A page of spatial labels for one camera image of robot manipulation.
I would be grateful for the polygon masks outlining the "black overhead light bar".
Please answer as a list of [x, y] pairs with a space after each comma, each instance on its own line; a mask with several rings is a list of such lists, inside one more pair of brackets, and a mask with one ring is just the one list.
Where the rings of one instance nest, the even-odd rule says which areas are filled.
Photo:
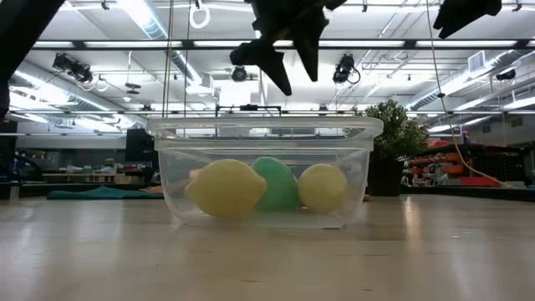
[[[228, 50], [244, 42], [237, 39], [224, 40], [39, 40], [33, 50], [50, 51], [120, 51], [120, 50]], [[322, 39], [318, 44], [322, 50], [535, 50], [535, 39]]]

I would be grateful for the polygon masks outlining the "clear plastic tupperware container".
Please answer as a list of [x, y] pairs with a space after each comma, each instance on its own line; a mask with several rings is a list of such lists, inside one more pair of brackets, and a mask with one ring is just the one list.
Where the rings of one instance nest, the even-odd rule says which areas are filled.
[[[207, 226], [340, 228], [354, 221], [363, 202], [369, 158], [383, 123], [370, 117], [228, 115], [152, 120], [145, 130], [154, 137], [163, 194], [178, 221]], [[212, 217], [186, 199], [189, 170], [224, 159], [252, 167], [264, 156], [288, 166], [297, 184], [312, 165], [337, 166], [348, 180], [349, 199], [328, 214], [312, 212], [302, 203], [296, 210], [283, 212], [261, 212], [255, 207], [236, 218]]]

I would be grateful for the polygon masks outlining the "green potted plant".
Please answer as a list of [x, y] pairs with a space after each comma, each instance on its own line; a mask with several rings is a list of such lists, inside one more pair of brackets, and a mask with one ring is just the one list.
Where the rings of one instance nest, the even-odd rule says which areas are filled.
[[383, 122], [383, 132], [374, 138], [374, 150], [370, 161], [397, 161], [400, 157], [415, 156], [428, 148], [429, 133], [425, 125], [420, 125], [407, 115], [407, 109], [396, 101], [371, 105], [364, 112], [353, 108], [357, 116], [379, 119]]

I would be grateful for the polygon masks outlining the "black monitor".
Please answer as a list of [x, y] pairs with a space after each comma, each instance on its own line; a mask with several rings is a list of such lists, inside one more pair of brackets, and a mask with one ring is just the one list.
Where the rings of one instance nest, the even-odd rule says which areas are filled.
[[126, 131], [125, 160], [128, 162], [155, 162], [154, 137], [148, 135], [144, 129]]

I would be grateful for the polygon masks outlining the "green toy fruit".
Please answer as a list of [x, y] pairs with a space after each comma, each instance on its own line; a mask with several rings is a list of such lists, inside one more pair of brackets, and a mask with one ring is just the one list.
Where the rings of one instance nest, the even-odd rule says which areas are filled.
[[252, 168], [267, 183], [267, 191], [256, 205], [259, 211], [292, 211], [302, 206], [297, 179], [283, 162], [264, 156], [257, 158]]

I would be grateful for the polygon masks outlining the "cluttered wooden workbench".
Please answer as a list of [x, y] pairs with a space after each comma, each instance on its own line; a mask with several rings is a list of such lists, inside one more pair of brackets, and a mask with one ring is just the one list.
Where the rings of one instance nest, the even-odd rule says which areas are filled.
[[93, 169], [90, 166], [67, 166], [42, 174], [47, 183], [94, 183], [94, 184], [145, 184], [151, 173], [144, 170], [122, 169], [105, 166]]

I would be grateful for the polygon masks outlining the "black plant pot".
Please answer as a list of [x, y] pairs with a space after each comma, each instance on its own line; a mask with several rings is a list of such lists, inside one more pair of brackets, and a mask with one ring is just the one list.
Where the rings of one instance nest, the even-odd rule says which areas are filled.
[[396, 159], [370, 159], [368, 191], [371, 196], [398, 196], [403, 163]]

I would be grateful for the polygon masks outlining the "shelf with orange bins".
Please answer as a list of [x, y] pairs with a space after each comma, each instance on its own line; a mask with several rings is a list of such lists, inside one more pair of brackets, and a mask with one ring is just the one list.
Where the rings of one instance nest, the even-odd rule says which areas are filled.
[[505, 147], [497, 145], [456, 145], [447, 140], [432, 140], [428, 149], [405, 160], [407, 185], [499, 187], [495, 181], [498, 171], [484, 171], [489, 167], [485, 159], [497, 163], [495, 156], [504, 155]]

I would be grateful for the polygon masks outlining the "yellow toy lemon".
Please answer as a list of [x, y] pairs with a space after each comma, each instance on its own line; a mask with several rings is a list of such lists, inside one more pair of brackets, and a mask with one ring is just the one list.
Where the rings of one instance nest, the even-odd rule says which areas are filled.
[[337, 166], [315, 164], [299, 177], [298, 194], [310, 211], [328, 214], [348, 201], [349, 184]]
[[236, 218], [253, 212], [267, 189], [264, 178], [248, 164], [224, 159], [202, 168], [184, 195], [212, 217]]

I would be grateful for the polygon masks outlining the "white air vent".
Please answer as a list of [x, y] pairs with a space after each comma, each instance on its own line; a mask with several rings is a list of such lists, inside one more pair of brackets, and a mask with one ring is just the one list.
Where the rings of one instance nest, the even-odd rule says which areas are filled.
[[486, 51], [481, 50], [467, 59], [468, 69], [470, 73], [479, 72], [484, 70], [487, 66]]

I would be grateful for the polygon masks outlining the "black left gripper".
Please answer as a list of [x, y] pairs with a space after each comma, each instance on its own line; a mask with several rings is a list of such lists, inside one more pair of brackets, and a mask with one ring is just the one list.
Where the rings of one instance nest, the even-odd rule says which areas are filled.
[[[329, 24], [324, 10], [333, 11], [347, 0], [246, 0], [255, 20], [252, 27], [258, 38], [292, 39], [312, 82], [318, 81], [318, 47], [321, 34]], [[283, 65], [284, 53], [260, 39], [241, 43], [229, 58], [234, 65], [256, 65], [286, 95], [292, 94]]]

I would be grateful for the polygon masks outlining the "teal cloth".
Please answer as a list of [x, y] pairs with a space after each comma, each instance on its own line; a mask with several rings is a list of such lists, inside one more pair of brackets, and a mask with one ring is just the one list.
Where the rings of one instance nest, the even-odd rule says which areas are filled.
[[164, 199], [161, 194], [146, 191], [130, 191], [100, 186], [88, 191], [51, 191], [48, 200], [126, 200], [126, 199]]

